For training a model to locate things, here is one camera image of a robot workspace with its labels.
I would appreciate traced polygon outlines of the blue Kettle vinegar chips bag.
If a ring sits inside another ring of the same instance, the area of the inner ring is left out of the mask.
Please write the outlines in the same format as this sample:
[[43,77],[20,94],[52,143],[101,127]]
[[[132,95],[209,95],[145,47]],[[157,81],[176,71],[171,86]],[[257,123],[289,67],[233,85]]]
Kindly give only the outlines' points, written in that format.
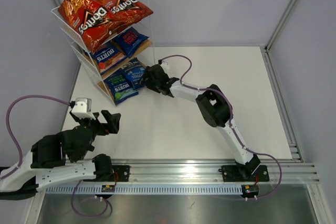
[[120,71],[123,76],[131,82],[133,89],[138,90],[142,88],[140,80],[145,72],[145,67],[137,58],[127,62],[123,67],[121,67]]

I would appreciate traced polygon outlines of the blue Burts vinegar bag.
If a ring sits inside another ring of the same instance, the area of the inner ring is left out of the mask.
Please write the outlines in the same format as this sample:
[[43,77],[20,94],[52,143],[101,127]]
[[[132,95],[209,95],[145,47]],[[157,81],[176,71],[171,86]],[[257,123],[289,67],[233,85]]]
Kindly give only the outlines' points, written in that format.
[[119,105],[128,98],[134,97],[139,94],[133,88],[132,83],[124,77],[120,70],[117,70],[104,80],[108,86],[115,105]]

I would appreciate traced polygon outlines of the blue Burts chilli bag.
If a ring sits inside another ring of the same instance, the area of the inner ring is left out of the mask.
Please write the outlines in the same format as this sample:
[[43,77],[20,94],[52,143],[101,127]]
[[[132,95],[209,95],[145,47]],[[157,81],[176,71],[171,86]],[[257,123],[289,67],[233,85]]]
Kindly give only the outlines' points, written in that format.
[[135,28],[131,27],[121,34],[115,36],[112,41],[116,43],[128,58],[131,58],[136,50],[149,37],[139,33]]
[[127,59],[113,43],[107,42],[100,46],[95,53],[90,53],[101,75]]

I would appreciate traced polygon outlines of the red Doritos bag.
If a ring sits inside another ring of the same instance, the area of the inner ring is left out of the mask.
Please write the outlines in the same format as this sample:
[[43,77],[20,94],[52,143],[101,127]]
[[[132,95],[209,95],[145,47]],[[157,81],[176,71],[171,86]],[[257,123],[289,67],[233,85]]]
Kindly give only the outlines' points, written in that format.
[[153,11],[138,0],[97,0],[124,23],[117,31],[120,33],[129,26],[153,14]]
[[65,22],[80,35],[90,52],[114,34],[124,20],[97,0],[64,0],[58,8]]

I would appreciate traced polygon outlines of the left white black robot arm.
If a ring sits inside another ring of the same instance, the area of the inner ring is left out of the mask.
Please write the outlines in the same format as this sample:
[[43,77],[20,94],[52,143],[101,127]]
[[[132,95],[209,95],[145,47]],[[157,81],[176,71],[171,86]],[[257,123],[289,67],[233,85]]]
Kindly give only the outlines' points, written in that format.
[[104,182],[113,176],[110,156],[99,154],[84,162],[94,150],[97,136],[117,134],[121,114],[107,110],[80,117],[71,113],[78,123],[71,130],[44,136],[23,158],[22,164],[1,168],[1,199],[23,200],[54,185],[88,180]]

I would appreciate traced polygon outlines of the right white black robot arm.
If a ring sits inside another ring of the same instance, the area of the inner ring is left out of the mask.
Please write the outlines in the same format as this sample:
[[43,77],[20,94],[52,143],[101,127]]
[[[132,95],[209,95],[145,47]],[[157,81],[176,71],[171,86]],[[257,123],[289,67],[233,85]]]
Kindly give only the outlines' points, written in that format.
[[179,78],[170,78],[160,64],[146,67],[140,85],[162,95],[197,104],[204,121],[221,133],[233,152],[235,165],[223,165],[218,169],[223,181],[261,181],[263,167],[260,159],[257,154],[247,150],[246,143],[236,129],[233,108],[217,85],[201,88],[184,84]]

